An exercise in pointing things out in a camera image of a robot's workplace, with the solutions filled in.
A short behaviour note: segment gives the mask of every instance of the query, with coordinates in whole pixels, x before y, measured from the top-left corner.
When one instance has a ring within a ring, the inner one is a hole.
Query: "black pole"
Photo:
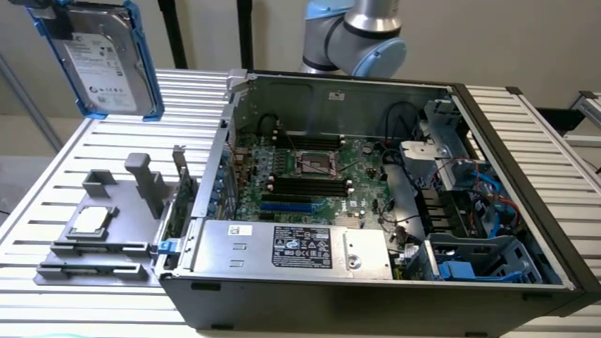
[[[238,32],[241,35],[241,63],[245,69],[255,68],[254,55],[254,0],[238,0]]]
[[[178,20],[178,9],[175,0],[159,0],[159,9],[166,21],[167,37],[170,38],[171,55],[178,69],[189,69],[187,52],[182,39],[181,21]]]

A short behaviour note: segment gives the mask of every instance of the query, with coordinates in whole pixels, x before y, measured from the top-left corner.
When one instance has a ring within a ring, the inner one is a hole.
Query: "hard drive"
[[[139,7],[89,2],[21,1],[66,72],[86,117],[162,119],[165,105]]]

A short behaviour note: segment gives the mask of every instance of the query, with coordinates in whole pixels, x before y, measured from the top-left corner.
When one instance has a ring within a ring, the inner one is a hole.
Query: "blue pcie slot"
[[[292,204],[292,203],[262,203],[263,211],[285,211],[290,213],[312,213],[312,204]]]

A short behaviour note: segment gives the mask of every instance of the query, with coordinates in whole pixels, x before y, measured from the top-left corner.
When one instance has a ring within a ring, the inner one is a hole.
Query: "sticker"
[[[344,101],[346,100],[346,93],[330,92],[328,100],[331,100],[331,101]]]
[[[230,226],[229,235],[231,236],[251,236],[254,234],[253,225],[237,225]]]
[[[97,106],[111,111],[135,111],[138,106],[119,54],[101,34],[74,33],[66,42],[75,70]]]
[[[279,268],[332,269],[330,229],[275,227],[273,263]]]

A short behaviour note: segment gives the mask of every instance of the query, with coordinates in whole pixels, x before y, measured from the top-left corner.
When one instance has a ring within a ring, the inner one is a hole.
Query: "blue latch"
[[[458,280],[458,281],[476,281],[476,282],[500,282],[500,283],[514,283],[519,282],[523,276],[520,271],[514,271],[503,277],[479,277],[474,272],[474,267],[471,262],[447,261],[439,264],[440,277],[444,280]]]
[[[178,242],[175,242],[175,241],[163,241],[159,244],[158,252],[159,252],[161,255],[165,255],[165,254],[173,255],[173,254],[178,253]]]

